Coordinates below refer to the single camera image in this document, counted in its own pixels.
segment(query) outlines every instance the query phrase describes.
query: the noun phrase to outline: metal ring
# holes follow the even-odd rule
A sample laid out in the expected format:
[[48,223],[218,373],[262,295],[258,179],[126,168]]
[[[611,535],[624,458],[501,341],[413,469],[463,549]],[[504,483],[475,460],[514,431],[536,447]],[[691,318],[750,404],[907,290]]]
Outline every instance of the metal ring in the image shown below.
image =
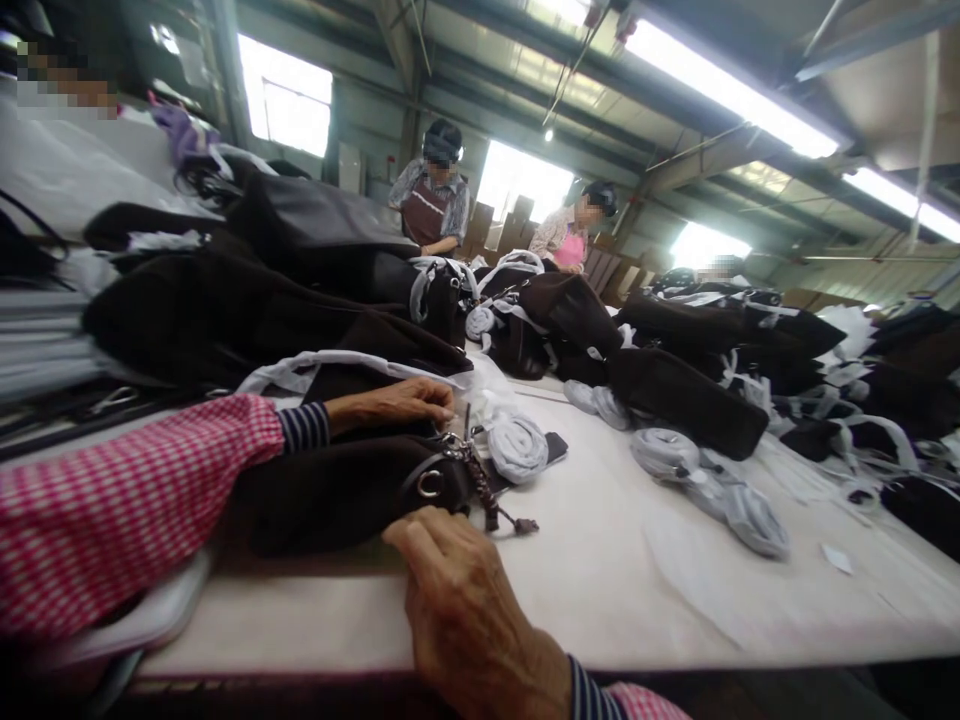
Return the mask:
[[443,473],[439,470],[428,470],[417,479],[417,492],[420,493],[420,497],[435,498],[440,495],[439,490],[425,490],[423,487],[425,481],[432,480],[433,478],[440,478],[441,487],[443,486]]

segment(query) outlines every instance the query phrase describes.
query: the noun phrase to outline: navy striped cuff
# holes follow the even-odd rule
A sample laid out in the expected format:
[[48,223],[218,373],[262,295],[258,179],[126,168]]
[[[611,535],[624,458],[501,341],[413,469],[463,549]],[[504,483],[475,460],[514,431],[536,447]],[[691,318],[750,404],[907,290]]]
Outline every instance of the navy striped cuff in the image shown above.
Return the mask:
[[323,403],[277,411],[283,430],[283,454],[313,450],[330,444],[330,418]]
[[613,697],[605,693],[597,685],[587,671],[584,670],[572,656],[570,658],[570,672],[572,673],[572,710],[573,720],[626,720],[623,708]]

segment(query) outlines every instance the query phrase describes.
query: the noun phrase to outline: ceiling lamp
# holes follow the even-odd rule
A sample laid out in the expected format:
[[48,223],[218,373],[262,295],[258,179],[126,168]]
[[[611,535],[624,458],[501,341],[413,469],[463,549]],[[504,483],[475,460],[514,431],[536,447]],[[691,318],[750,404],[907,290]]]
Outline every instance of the ceiling lamp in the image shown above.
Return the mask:
[[[843,179],[908,218],[912,219],[917,214],[916,196],[876,170],[860,168],[855,173],[844,175]],[[960,243],[960,222],[930,203],[920,206],[920,224],[950,242]]]
[[747,122],[766,130],[801,155],[827,157],[840,148],[839,142],[721,70],[648,20],[637,23],[637,30],[627,40],[626,48]]

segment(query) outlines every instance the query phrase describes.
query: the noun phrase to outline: wrist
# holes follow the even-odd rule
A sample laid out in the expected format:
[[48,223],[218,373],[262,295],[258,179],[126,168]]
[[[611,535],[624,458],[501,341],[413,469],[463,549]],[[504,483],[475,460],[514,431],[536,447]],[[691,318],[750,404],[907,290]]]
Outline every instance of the wrist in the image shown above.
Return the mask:
[[323,406],[330,421],[331,437],[355,430],[364,423],[363,401],[357,395],[328,400]]
[[496,716],[569,720],[572,708],[570,660],[550,635],[534,630],[522,669],[504,683]]

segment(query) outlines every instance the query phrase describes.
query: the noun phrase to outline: red gingham sleeve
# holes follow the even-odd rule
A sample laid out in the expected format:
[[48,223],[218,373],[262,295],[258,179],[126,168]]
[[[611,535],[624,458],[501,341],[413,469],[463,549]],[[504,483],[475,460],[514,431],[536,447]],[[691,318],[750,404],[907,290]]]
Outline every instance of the red gingham sleeve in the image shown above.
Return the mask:
[[0,633],[65,637],[153,585],[283,444],[273,403],[234,395],[0,472]]
[[617,683],[604,689],[630,720],[690,720],[690,716],[669,700],[639,685]]

